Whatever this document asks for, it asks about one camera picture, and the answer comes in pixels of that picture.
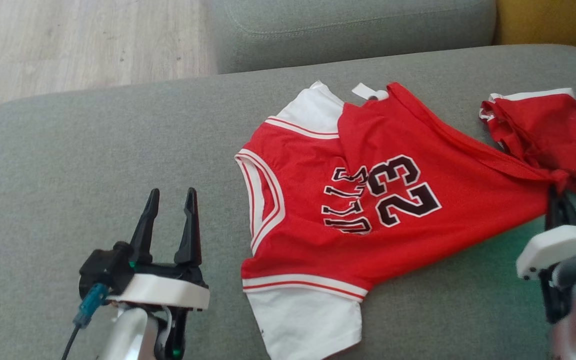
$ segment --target mustard yellow fabric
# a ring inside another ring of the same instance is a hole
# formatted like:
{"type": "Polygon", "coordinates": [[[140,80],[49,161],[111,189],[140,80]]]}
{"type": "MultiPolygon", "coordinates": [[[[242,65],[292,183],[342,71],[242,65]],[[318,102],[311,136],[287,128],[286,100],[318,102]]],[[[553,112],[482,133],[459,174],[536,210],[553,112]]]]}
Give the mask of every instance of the mustard yellow fabric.
{"type": "Polygon", "coordinates": [[[496,44],[576,46],[576,0],[497,0],[496,44]]]}

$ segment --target folded red garment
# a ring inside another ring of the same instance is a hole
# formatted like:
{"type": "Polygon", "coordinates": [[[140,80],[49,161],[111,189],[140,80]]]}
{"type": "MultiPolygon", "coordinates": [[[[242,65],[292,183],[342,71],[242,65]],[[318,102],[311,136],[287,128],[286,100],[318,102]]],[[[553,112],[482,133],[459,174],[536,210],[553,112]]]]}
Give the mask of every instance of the folded red garment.
{"type": "Polygon", "coordinates": [[[576,100],[571,88],[493,93],[479,117],[504,150],[576,192],[576,100]]]}

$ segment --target gray cushion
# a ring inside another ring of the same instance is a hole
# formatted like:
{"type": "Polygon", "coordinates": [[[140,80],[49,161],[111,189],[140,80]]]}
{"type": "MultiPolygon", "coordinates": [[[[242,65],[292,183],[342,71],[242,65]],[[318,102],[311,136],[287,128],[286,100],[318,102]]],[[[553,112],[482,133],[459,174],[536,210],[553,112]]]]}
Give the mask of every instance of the gray cushion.
{"type": "Polygon", "coordinates": [[[494,0],[211,0],[219,73],[490,45],[494,0]]]}
{"type": "MultiPolygon", "coordinates": [[[[77,312],[89,253],[130,240],[161,189],[153,255],[172,260],[183,200],[196,187],[210,309],[190,314],[187,358],[266,358],[242,293],[248,197],[233,155],[266,116],[322,80],[343,100],[358,82],[398,81],[432,111],[491,144],[477,117],[489,93],[573,87],[576,48],[470,48],[54,94],[0,106],[0,359],[57,359],[77,312]]],[[[339,359],[534,360],[546,322],[536,283],[515,260],[534,221],[378,285],[362,305],[363,341],[339,359]]],[[[103,348],[113,312],[80,332],[70,359],[103,348]]]]}

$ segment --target cushion seam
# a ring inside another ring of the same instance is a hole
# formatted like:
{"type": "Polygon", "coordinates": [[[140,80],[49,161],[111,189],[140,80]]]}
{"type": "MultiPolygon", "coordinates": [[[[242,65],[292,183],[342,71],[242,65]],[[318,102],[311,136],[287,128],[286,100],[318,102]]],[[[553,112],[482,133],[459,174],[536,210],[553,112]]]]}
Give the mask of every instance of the cushion seam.
{"type": "Polygon", "coordinates": [[[395,15],[373,16],[373,17],[362,18],[362,19],[358,19],[358,20],[331,22],[331,23],[327,23],[325,25],[304,26],[304,27],[296,27],[294,29],[288,29],[288,30],[270,30],[270,31],[257,31],[257,30],[251,30],[251,29],[244,27],[244,25],[242,25],[242,23],[240,23],[233,16],[233,12],[231,11],[231,8],[229,6],[229,2],[225,2],[224,7],[225,7],[226,15],[228,16],[228,18],[233,22],[234,25],[236,25],[236,27],[238,27],[240,30],[242,30],[242,32],[244,32],[250,36],[273,37],[273,35],[274,36],[281,36],[281,35],[294,35],[294,34],[299,34],[299,33],[306,34],[309,32],[323,32],[325,30],[331,30],[331,29],[337,29],[337,28],[357,27],[357,26],[363,25],[365,23],[379,23],[379,22],[383,22],[385,20],[396,19],[396,18],[407,18],[407,17],[413,17],[413,16],[424,16],[424,15],[429,15],[429,14],[444,14],[444,13],[450,13],[450,12],[458,12],[458,11],[462,11],[464,9],[471,9],[474,7],[478,7],[481,4],[483,4],[484,2],[487,2],[487,0],[480,0],[480,2],[477,2],[473,5],[458,7],[456,9],[446,9],[446,10],[432,11],[432,12],[409,13],[409,14],[396,15],[396,16],[395,15]]]}

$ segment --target wooden floor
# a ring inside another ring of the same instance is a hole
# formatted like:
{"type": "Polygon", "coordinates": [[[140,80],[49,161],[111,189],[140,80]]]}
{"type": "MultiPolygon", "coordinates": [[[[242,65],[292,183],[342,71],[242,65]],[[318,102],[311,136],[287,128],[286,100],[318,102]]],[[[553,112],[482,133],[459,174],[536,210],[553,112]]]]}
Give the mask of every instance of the wooden floor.
{"type": "Polygon", "coordinates": [[[215,73],[206,0],[0,0],[0,104],[215,73]]]}

